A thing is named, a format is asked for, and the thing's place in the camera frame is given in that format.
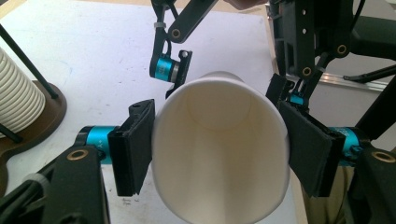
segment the black cable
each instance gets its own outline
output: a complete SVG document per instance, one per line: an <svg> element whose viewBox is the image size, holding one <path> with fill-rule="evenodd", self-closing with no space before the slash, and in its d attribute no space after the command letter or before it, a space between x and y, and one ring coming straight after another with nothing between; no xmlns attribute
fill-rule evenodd
<svg viewBox="0 0 396 224"><path fill-rule="evenodd" d="M365 2L366 2L365 0L361 0L361 1L359 2L358 9L356 10L356 13L355 13L355 16L354 16L354 18L353 18L352 24L351 24L351 26L350 26L350 30L351 30L351 31L352 31L353 28L355 27L356 22L358 21L358 18L359 18L359 16L361 15L361 11L363 10L364 3L365 3Z"/></svg>
<svg viewBox="0 0 396 224"><path fill-rule="evenodd" d="M3 214L5 210L11 203L13 203L16 198L18 198L27 188L29 188L30 183L28 181L23 182L17 188L12 190L8 195L0 199L0 214Z"/></svg>
<svg viewBox="0 0 396 224"><path fill-rule="evenodd" d="M26 182L29 182L29 187L2 212L0 224L12 223L25 205L37 199L37 196L42 196L43 191L40 184L29 180Z"/></svg>
<svg viewBox="0 0 396 224"><path fill-rule="evenodd" d="M56 159L44 166L39 174L51 180ZM23 211L24 207L43 197L42 186L33 181L26 180L8 195L0 199L0 224L12 223Z"/></svg>

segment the wooden base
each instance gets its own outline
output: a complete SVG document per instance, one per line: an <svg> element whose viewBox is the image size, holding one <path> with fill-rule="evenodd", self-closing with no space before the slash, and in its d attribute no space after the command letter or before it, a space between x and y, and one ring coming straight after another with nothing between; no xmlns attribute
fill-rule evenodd
<svg viewBox="0 0 396 224"><path fill-rule="evenodd" d="M7 161L12 156L35 147L48 138L61 124L66 114L67 103L61 91L50 84L59 97L51 99L48 92L38 81L33 81L46 97L46 105L41 115L27 128L18 132L23 141L16 144L9 138L0 138L0 197L7 189Z"/></svg>

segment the white paper cup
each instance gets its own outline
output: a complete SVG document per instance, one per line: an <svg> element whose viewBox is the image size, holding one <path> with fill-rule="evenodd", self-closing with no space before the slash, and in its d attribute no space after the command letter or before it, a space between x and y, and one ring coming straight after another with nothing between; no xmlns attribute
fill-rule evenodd
<svg viewBox="0 0 396 224"><path fill-rule="evenodd" d="M286 125L265 96L233 74L211 73L177 89L152 137L156 189L190 223L254 223L283 201Z"/></svg>

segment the blue joint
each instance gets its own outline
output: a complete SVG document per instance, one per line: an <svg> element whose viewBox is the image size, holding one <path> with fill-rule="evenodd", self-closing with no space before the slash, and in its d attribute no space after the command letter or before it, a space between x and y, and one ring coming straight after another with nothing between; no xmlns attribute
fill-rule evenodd
<svg viewBox="0 0 396 224"><path fill-rule="evenodd" d="M115 128L116 126L93 126L88 133L86 145L95 146L106 155L106 157L101 160L102 164L112 164L107 135Z"/></svg>
<svg viewBox="0 0 396 224"><path fill-rule="evenodd" d="M346 137L343 148L343 159L340 160L341 166L355 166L355 161L363 151L360 146L358 136L349 128L330 128L333 131L339 132Z"/></svg>
<svg viewBox="0 0 396 224"><path fill-rule="evenodd" d="M162 56L158 59L157 67L155 68L155 78L158 78L163 81L169 81L169 78L172 74L172 59L165 56Z"/></svg>
<svg viewBox="0 0 396 224"><path fill-rule="evenodd" d="M290 101L292 103L295 103L297 105L303 105L304 104L304 99L296 94L291 94L290 95Z"/></svg>

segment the stack of paper cups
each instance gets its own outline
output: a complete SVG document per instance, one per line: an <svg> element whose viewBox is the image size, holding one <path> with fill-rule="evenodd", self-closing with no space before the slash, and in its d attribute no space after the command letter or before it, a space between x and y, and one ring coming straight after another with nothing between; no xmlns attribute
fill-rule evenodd
<svg viewBox="0 0 396 224"><path fill-rule="evenodd" d="M45 102L44 94L0 48L0 123L17 133L40 116Z"/></svg>

